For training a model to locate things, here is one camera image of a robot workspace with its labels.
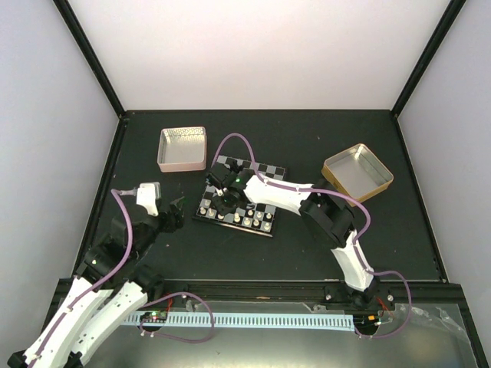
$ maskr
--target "wire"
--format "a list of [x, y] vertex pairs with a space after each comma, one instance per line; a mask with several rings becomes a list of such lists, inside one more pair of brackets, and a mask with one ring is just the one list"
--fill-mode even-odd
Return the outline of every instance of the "wire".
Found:
[[392, 310], [387, 308], [387, 305], [385, 305], [385, 303], [384, 303], [384, 301], [382, 301], [382, 299], [380, 299], [379, 297], [375, 297], [375, 299], [377, 299], [378, 303], [382, 306], [382, 316], [384, 316], [384, 311], [387, 311], [387, 312], [389, 312], [391, 317], [394, 317], [394, 313], [392, 313]]
[[209, 305], [202, 298], [198, 297], [195, 294], [188, 293], [185, 291], [181, 291], [179, 293], [169, 294], [169, 295], [166, 295], [165, 297], [157, 299], [156, 301], [151, 301], [150, 303], [146, 303], [145, 305], [142, 306], [142, 308], [150, 307], [154, 304], [160, 303], [161, 301], [166, 301], [166, 300], [171, 299], [173, 297], [179, 297], [179, 296], [183, 296], [183, 295], [186, 295], [187, 297], [192, 297], [193, 299], [196, 299], [198, 302], [200, 302], [205, 307], [206, 311], [209, 314], [209, 318], [211, 320], [211, 327], [210, 327], [208, 334], [204, 338], [202, 338], [202, 339], [185, 339], [184, 337], [178, 337], [178, 336], [170, 335], [168, 333], [148, 332], [148, 331], [145, 331], [143, 329], [143, 323], [146, 322], [147, 320], [142, 320], [140, 322], [139, 328], [140, 328], [141, 333], [142, 334], [148, 334], [151, 336], [166, 337], [167, 339], [180, 341], [181, 343], [205, 343], [206, 341], [210, 340], [213, 337], [213, 335], [215, 334], [215, 317], [213, 316], [213, 312], [212, 312], [211, 308], [209, 307]]
[[[89, 287], [86, 291], [84, 291], [83, 293], [78, 295], [67, 306], [67, 310], [69, 310], [69, 311], [71, 311], [73, 309], [74, 305], [77, 304], [78, 301], [80, 301], [80, 299], [82, 299], [85, 295], [87, 295], [91, 291], [97, 289], [104, 282], [106, 282], [107, 280], [112, 278], [123, 267], [123, 265], [126, 263], [127, 259], [130, 257], [131, 247], [133, 246], [133, 229], [131, 227], [130, 214], [128, 213], [126, 207], [124, 206], [123, 201], [120, 198], [120, 191], [118, 191], [116, 189], [112, 189], [110, 192], [113, 195], [114, 199], [116, 199], [117, 204], [120, 206], [120, 209], [121, 209], [123, 216], [124, 216], [124, 220], [126, 221], [126, 225], [128, 228], [128, 243], [127, 243], [126, 251], [124, 252], [123, 257], [121, 258], [120, 263], [118, 263], [116, 265], [116, 267], [113, 268], [113, 270], [111, 272], [109, 272], [106, 276], [104, 276], [98, 282], [96, 282], [91, 287]], [[35, 363], [38, 361], [38, 358], [41, 356], [41, 353], [43, 352], [44, 348], [48, 344], [48, 341], [51, 339], [54, 332], [56, 331], [56, 329], [58, 328], [58, 326], [60, 325], [60, 323], [63, 321], [63, 319], [66, 316], [67, 316], [67, 312], [60, 314], [60, 317], [58, 317], [58, 319], [53, 323], [53, 326], [51, 326], [48, 333], [46, 334], [46, 337], [44, 338], [42, 343], [39, 345], [39, 348], [36, 350], [36, 352], [35, 352], [36, 357], [33, 360], [31, 360], [31, 362], [28, 365], [28, 368], [32, 368], [35, 365]]]
[[170, 298], [168, 301], [169, 301], [169, 303], [167, 303], [167, 309], [166, 309], [166, 312], [167, 313], [170, 312], [170, 307], [172, 307], [172, 304], [173, 304], [172, 298]]
[[[212, 164], [214, 164], [216, 162], [216, 160], [218, 159], [218, 156], [220, 154], [220, 150], [222, 149], [225, 142], [227, 140], [229, 140], [230, 138], [232, 138], [233, 136], [237, 136], [238, 138], [240, 138], [245, 143], [245, 145], [247, 146], [247, 150], [249, 151], [249, 155], [251, 156], [252, 169], [254, 170], [254, 173], [258, 176], [259, 180], [264, 182], [266, 185], [274, 186], [274, 187], [280, 188], [280, 189], [290, 190], [293, 192], [324, 193], [324, 194], [328, 194], [330, 196], [333, 195], [333, 196], [337, 196], [339, 198], [345, 199], [351, 203], [354, 203], [364, 213], [365, 218], [367, 219], [364, 227], [353, 238], [353, 243], [356, 243], [356, 241], [368, 230], [368, 227], [370, 226], [370, 223], [371, 223], [370, 213], [368, 212], [368, 210], [366, 209], [366, 207], [364, 205], [362, 205], [356, 199], [353, 199], [348, 195], [346, 196], [346, 195], [341, 194], [339, 192], [334, 192], [334, 191], [327, 190], [327, 189], [295, 188], [295, 187], [291, 187], [291, 186], [278, 184], [276, 182], [272, 182], [268, 179], [263, 178], [258, 171], [257, 163], [255, 161], [254, 152], [252, 151], [251, 143], [249, 143], [249, 141], [240, 133], [230, 133], [228, 136], [223, 138], [222, 142], [219, 144], [218, 148], [216, 149], [216, 153], [215, 153], [215, 156], [213, 157]], [[355, 328], [355, 332], [358, 334], [358, 336], [364, 337], [364, 338], [384, 339], [387, 337], [392, 337], [393, 335], [401, 332], [406, 327], [406, 325], [409, 323], [410, 314], [411, 314], [412, 307], [413, 307], [413, 299], [412, 299], [412, 295], [411, 295], [411, 290], [409, 289], [409, 284], [407, 283], [407, 280], [404, 278], [404, 276], [397, 271], [373, 272], [373, 271], [369, 270], [367, 265], [364, 263], [363, 259], [360, 256], [360, 252], [358, 251], [358, 247], [353, 247], [353, 248], [354, 248], [354, 252], [356, 253], [356, 256], [357, 256], [361, 266], [364, 268], [364, 270], [368, 274], [371, 274], [373, 276], [379, 276], [379, 277], [393, 274], [393, 275], [398, 276], [402, 280], [402, 282], [404, 283], [404, 287], [406, 288], [406, 292], [407, 292], [407, 302], [409, 304], [409, 311], [407, 312], [407, 316], [406, 316], [406, 319], [404, 320], [404, 322], [396, 330], [394, 330], [393, 332], [387, 333], [385, 335], [381, 335], [381, 336], [368, 336], [368, 335], [363, 335], [362, 333], [360, 333], [360, 331], [358, 331], [358, 329]]]
[[226, 136], [225, 138], [223, 138], [222, 142], [219, 144], [218, 148], [216, 149], [216, 153], [215, 153], [215, 156], [213, 157], [212, 165], [218, 159], [218, 156], [220, 154], [220, 150], [222, 149], [222, 147], [225, 144], [225, 142], [227, 140], [229, 140], [230, 138], [232, 138], [233, 136], [237, 136], [238, 138], [240, 138], [245, 143], [245, 145], [247, 146], [247, 150], [249, 151], [249, 155], [251, 156], [251, 163], [252, 163], [251, 164], [251, 167], [254, 170], [254, 173], [256, 174], [256, 176], [263, 183], [267, 184], [268, 186], [274, 186], [275, 188], [285, 189], [285, 190], [289, 190], [291, 192], [323, 193], [323, 194], [328, 194], [330, 196], [333, 195], [335, 197], [339, 197], [339, 198], [342, 198], [342, 199], [344, 199], [346, 201], [349, 201], [349, 202], [353, 203], [354, 205], [356, 205], [364, 213], [365, 218], [366, 218], [365, 225], [355, 235], [355, 237], [353, 239], [353, 242], [356, 242], [368, 230], [368, 228], [370, 227], [370, 223], [371, 223], [370, 213], [368, 212], [367, 208], [364, 205], [362, 205], [356, 199], [351, 198], [349, 195], [345, 195], [345, 194], [342, 194], [342, 193], [339, 193], [339, 192], [335, 192], [333, 190], [327, 190], [327, 189], [295, 188], [295, 187], [292, 187], [292, 186], [286, 186], [284, 184], [279, 184], [277, 182], [273, 182], [269, 178], [263, 178], [262, 175], [261, 175], [261, 173], [258, 171], [257, 162], [255, 161], [254, 152], [252, 151], [251, 143], [249, 143], [249, 141], [247, 140], [247, 138], [245, 138], [240, 133], [230, 133], [228, 136]]

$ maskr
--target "black enclosure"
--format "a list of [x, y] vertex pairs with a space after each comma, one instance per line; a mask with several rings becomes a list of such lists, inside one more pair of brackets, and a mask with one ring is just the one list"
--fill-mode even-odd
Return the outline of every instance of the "black enclosure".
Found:
[[[487, 366], [462, 289], [447, 282], [397, 122], [465, 0], [450, 1], [392, 111], [128, 111], [112, 88], [69, 1], [54, 3], [120, 118], [75, 268], [117, 214], [117, 205], [107, 195], [109, 190], [132, 189], [140, 182], [158, 181], [164, 200], [186, 197], [185, 228], [161, 235], [144, 259], [168, 280], [170, 292], [188, 290], [213, 301], [250, 301], [260, 295], [271, 301], [325, 303], [326, 290], [335, 294], [342, 288], [338, 281], [342, 273], [329, 250], [311, 244], [300, 218], [280, 212], [273, 238], [192, 220], [205, 173], [162, 174], [156, 162], [160, 131], [166, 127], [204, 126], [208, 167], [220, 140], [231, 132], [242, 133], [251, 142], [259, 162], [284, 166], [286, 179], [292, 182], [315, 182], [321, 177], [324, 159], [365, 143], [394, 174], [389, 189], [366, 202], [373, 219], [361, 239], [367, 259], [376, 270], [400, 271], [411, 281], [415, 302], [458, 304], [476, 360], [479, 366]], [[248, 158], [239, 140], [227, 143], [222, 153]], [[355, 221], [358, 228], [364, 223], [364, 216], [357, 209]], [[69, 284], [60, 281], [48, 319]], [[389, 288], [394, 303], [407, 301], [399, 280], [385, 280], [381, 292]]]

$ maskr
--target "chessboard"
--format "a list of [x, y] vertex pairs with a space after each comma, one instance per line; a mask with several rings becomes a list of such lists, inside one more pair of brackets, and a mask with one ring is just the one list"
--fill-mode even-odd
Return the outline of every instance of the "chessboard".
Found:
[[[232, 157], [219, 156], [216, 162], [223, 163], [225, 166], [230, 167], [233, 160], [234, 158]], [[250, 161], [244, 159], [236, 160], [240, 166], [244, 166], [244, 170], [253, 172], [251, 168], [252, 163]], [[278, 180], [283, 180], [285, 178], [286, 170], [283, 167], [266, 165], [264, 163], [258, 165], [258, 171], [263, 176]], [[193, 216], [194, 219], [235, 228], [244, 232], [272, 237], [273, 228], [276, 223], [275, 218], [277, 216], [277, 208], [275, 206], [249, 202], [244, 208], [237, 208], [235, 213], [221, 216], [212, 204], [212, 198], [214, 196], [217, 196], [216, 188], [205, 184], [205, 191], [198, 209], [196, 210], [196, 214]]]

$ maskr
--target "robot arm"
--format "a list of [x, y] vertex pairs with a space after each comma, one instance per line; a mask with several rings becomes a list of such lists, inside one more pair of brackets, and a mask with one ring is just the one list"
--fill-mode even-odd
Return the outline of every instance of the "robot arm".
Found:
[[[126, 263], [98, 290], [87, 293], [68, 308], [76, 297], [109, 274], [123, 257], [128, 229], [120, 215], [113, 218], [110, 231], [84, 256], [67, 298], [41, 336], [26, 351], [12, 354], [8, 361], [10, 367], [82, 367], [130, 313], [163, 294], [162, 277], [147, 266], [138, 267], [137, 263], [159, 233], [174, 232], [183, 226], [183, 199], [171, 202], [168, 211], [159, 212], [158, 182], [142, 183], [140, 188], [125, 194], [137, 196], [137, 204], [127, 207], [133, 246]], [[116, 295], [97, 311], [115, 291]], [[53, 326], [55, 329], [48, 336]]]
[[[242, 170], [236, 163], [230, 169], [223, 164], [215, 164], [207, 179], [210, 185], [217, 188], [218, 195], [213, 197], [212, 202], [221, 215], [235, 212], [247, 202], [274, 205], [300, 215], [314, 238], [322, 246], [330, 248], [336, 257], [346, 285], [358, 294], [356, 305], [363, 307], [363, 304], [370, 301], [376, 281], [373, 275], [365, 271], [355, 253], [357, 249], [364, 263], [368, 265], [359, 242], [353, 242], [357, 232], [354, 229], [351, 208], [338, 197], [301, 190], [334, 190], [326, 180], [323, 179], [316, 185], [295, 184], [270, 178], [265, 178], [263, 182], [253, 172]], [[296, 190], [281, 189], [282, 186]]]

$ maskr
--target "black frame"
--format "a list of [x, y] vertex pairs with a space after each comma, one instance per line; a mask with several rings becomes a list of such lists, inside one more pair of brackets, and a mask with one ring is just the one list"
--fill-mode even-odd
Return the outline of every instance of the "black frame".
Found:
[[[83, 28], [77, 20], [77, 17], [70, 6], [68, 0], [53, 0], [60, 12], [62, 18], [67, 24], [70, 32], [74, 36], [79, 48], [85, 56], [91, 70], [94, 72], [95, 77], [99, 81], [107, 99], [110, 101], [116, 115], [120, 118], [114, 140], [112, 142], [109, 156], [104, 167], [104, 172], [101, 178], [101, 183], [98, 187], [94, 205], [91, 210], [91, 215], [84, 233], [84, 237], [81, 242], [81, 247], [77, 255], [74, 270], [81, 263], [82, 256], [91, 246], [94, 240], [95, 232], [98, 225], [98, 219], [101, 213], [102, 204], [104, 203], [107, 190], [109, 188], [110, 177], [113, 175], [114, 166], [117, 161], [117, 156], [120, 152], [121, 143], [123, 142], [124, 134], [127, 128], [129, 119], [127, 118], [128, 111], [123, 108], [116, 92], [114, 91], [101, 63], [99, 62], [94, 49], [91, 47]], [[406, 103], [410, 99], [411, 94], [414, 92], [417, 84], [419, 83], [424, 71], [427, 69], [429, 63], [436, 54], [439, 46], [445, 38], [447, 32], [450, 30], [457, 15], [460, 13], [466, 0], [451, 0], [447, 6], [446, 11], [443, 13], [440, 22], [438, 23], [435, 31], [433, 32], [427, 46], [424, 48], [422, 55], [420, 56], [416, 66], [414, 67], [409, 79], [407, 80], [404, 89], [401, 91], [400, 96], [397, 98], [397, 102], [391, 110], [394, 124], [397, 127], [397, 131], [400, 136], [401, 144], [405, 150], [406, 160], [410, 163], [409, 155], [407, 154], [406, 146], [404, 144], [404, 138], [400, 131], [400, 126], [397, 121], [400, 113], [405, 107]], [[419, 195], [419, 202], [424, 209], [423, 199], [417, 184], [414, 171], [411, 169], [411, 175], [414, 182], [414, 186], [417, 189]], [[438, 304], [458, 304], [460, 313], [462, 314], [463, 321], [465, 323], [466, 331], [470, 337], [474, 355], [479, 366], [488, 366], [486, 356], [484, 354], [483, 347], [479, 341], [479, 337], [476, 332], [469, 307], [466, 302], [466, 298], [463, 294], [462, 288], [458, 284], [447, 283], [447, 273], [443, 266], [443, 261], [440, 256], [440, 252], [437, 248], [436, 239], [434, 238], [433, 231], [431, 230], [430, 220], [427, 216], [426, 210], [425, 220], [429, 233], [432, 235], [432, 242], [434, 244], [434, 251], [437, 255], [437, 264], [439, 265], [440, 272], [443, 275], [443, 279], [440, 282], [411, 282], [410, 287], [413, 294], [415, 303], [438, 303]], [[44, 325], [54, 316], [61, 300], [66, 296], [71, 286], [71, 280], [62, 279], [58, 282], [58, 286], [54, 293], [53, 300], [49, 307], [48, 315]], [[298, 282], [211, 282], [211, 281], [168, 281], [166, 283], [169, 292], [174, 291], [195, 291], [200, 295], [206, 297], [208, 300], [234, 300], [234, 301], [257, 301], [258, 296], [267, 297], [268, 300], [274, 301], [281, 298], [282, 301], [311, 301], [315, 303], [324, 303], [325, 295], [336, 294], [336, 290], [344, 289], [344, 284], [339, 281], [332, 282], [311, 282], [311, 283], [298, 283]], [[404, 285], [400, 282], [381, 282], [381, 292], [391, 293], [394, 296], [395, 302], [406, 302], [407, 295]], [[344, 305], [344, 309], [349, 311], [351, 305]]]
[[[415, 304], [456, 304], [459, 307], [477, 365], [488, 367], [486, 355], [479, 341], [476, 325], [461, 286], [438, 282], [410, 282], [409, 284]], [[43, 329], [55, 315], [70, 287], [71, 279], [61, 279], [58, 282]], [[394, 301], [390, 302], [390, 305], [407, 303], [406, 289], [400, 282], [382, 281], [380, 289], [381, 295], [390, 292], [394, 296]], [[335, 295], [344, 294], [343, 290], [345, 290], [345, 285], [339, 281], [318, 283], [166, 281], [167, 292], [190, 291], [198, 293], [208, 301], [257, 301], [257, 297], [260, 296], [262, 301], [266, 303], [269, 301], [302, 301], [307, 304], [323, 304], [327, 309], [339, 310], [342, 308], [347, 313], [359, 313], [357, 310], [352, 310], [351, 306], [344, 308], [343, 304], [339, 304], [335, 300]], [[326, 302], [325, 299], [327, 293], [334, 295], [329, 302]], [[175, 303], [180, 306], [185, 301], [176, 299]]]

